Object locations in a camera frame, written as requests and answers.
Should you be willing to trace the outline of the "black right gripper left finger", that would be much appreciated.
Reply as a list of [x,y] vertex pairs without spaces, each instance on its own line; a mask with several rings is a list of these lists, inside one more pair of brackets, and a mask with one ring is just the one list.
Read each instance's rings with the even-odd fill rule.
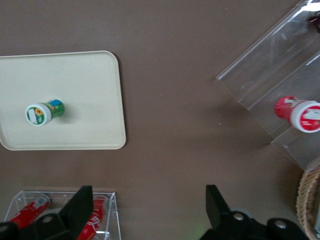
[[9,221],[0,223],[2,240],[76,240],[93,213],[93,189],[82,186],[58,212],[45,212],[51,198],[38,194]]

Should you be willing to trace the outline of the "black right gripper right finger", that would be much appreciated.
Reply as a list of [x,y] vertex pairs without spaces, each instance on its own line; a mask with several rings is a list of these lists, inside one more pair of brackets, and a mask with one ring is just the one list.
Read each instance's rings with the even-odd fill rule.
[[271,218],[263,225],[241,211],[232,211],[216,185],[207,185],[205,207],[211,229],[202,240],[306,240],[294,222]]

